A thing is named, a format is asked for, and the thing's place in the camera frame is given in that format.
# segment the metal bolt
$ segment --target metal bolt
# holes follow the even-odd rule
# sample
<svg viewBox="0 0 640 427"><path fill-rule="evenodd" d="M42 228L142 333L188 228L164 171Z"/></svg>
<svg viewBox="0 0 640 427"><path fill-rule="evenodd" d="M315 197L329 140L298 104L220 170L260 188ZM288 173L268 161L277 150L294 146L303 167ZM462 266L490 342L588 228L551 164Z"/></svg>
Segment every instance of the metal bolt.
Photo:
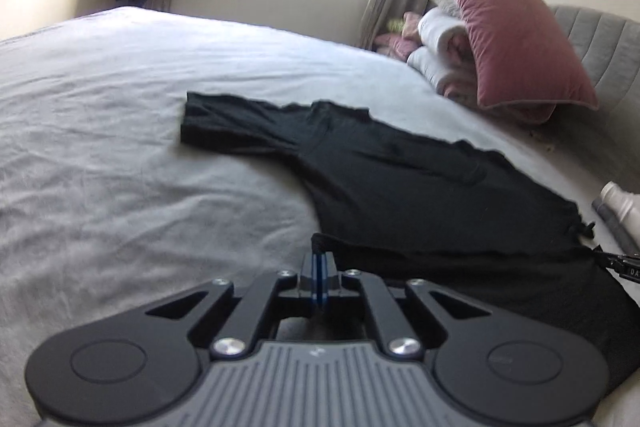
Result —
<svg viewBox="0 0 640 427"><path fill-rule="evenodd" d="M415 355L420 351L420 342L407 337L394 339L389 342L389 351L395 355Z"/></svg>
<svg viewBox="0 0 640 427"><path fill-rule="evenodd" d="M239 355L244 351L246 344L240 339L220 339L213 344L213 350L220 355Z"/></svg>

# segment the bed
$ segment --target bed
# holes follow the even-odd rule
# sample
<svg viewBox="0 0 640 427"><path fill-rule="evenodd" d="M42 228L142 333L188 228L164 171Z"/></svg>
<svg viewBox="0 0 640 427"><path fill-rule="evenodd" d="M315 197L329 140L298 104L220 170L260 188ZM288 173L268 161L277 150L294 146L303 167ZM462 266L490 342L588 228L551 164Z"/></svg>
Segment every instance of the bed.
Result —
<svg viewBox="0 0 640 427"><path fill-rule="evenodd" d="M179 144L187 90L321 98L505 153L577 202L603 182L569 151L437 96L405 64L270 28L121 8L0 42L0 425L38 416L22 372L45 338L212 277L298 269L318 222L287 169ZM606 251L618 247L596 227ZM638 301L640 286L625 284ZM308 333L305 321L279 336ZM601 405L637 424L640 372Z"/></svg>

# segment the channel-tufted headboard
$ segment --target channel-tufted headboard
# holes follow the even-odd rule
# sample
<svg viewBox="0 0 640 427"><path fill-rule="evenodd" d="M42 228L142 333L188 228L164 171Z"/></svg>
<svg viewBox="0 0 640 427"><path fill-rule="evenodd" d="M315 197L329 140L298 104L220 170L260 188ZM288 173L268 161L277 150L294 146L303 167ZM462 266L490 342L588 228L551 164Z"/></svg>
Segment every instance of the channel-tufted headboard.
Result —
<svg viewBox="0 0 640 427"><path fill-rule="evenodd" d="M596 174L640 192L640 23L588 8L551 9L591 77L600 109L558 107L548 126Z"/></svg>

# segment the pink towel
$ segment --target pink towel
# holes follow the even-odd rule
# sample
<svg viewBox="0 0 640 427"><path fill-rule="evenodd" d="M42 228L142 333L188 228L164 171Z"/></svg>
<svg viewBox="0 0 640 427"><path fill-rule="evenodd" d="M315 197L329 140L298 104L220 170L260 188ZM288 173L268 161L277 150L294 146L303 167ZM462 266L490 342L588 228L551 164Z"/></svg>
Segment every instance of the pink towel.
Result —
<svg viewBox="0 0 640 427"><path fill-rule="evenodd" d="M447 54L455 64L473 68L476 66L474 53L471 51L471 44L467 35L453 35L447 43Z"/></svg>
<svg viewBox="0 0 640 427"><path fill-rule="evenodd" d="M378 47L378 52L380 52L380 48L388 48L382 52L383 55L397 58L403 62L406 62L409 55L420 47L417 42L405 39L396 33L378 35L373 43Z"/></svg>
<svg viewBox="0 0 640 427"><path fill-rule="evenodd" d="M444 98L466 107L478 107L478 83L464 80L450 80L442 92Z"/></svg>
<svg viewBox="0 0 640 427"><path fill-rule="evenodd" d="M415 41L422 44L420 33L418 33L418 23L422 19L422 15L415 12L406 12L404 14L404 26L402 27L402 38Z"/></svg>

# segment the black t-shirt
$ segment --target black t-shirt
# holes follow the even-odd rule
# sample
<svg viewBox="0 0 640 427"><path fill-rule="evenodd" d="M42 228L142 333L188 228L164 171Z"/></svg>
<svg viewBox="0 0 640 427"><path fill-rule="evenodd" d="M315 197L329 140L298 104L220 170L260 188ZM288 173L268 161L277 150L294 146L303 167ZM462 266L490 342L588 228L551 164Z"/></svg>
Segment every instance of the black t-shirt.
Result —
<svg viewBox="0 0 640 427"><path fill-rule="evenodd" d="M355 245L504 253L580 246L576 204L501 153L411 134L367 109L188 93L182 141L277 156L311 194L322 232Z"/></svg>
<svg viewBox="0 0 640 427"><path fill-rule="evenodd" d="M277 107L188 93L181 140L267 155L299 176L338 269L423 277L577 333L609 363L613 390L640 365L640 310L581 247L575 203L496 151L450 144L332 102Z"/></svg>

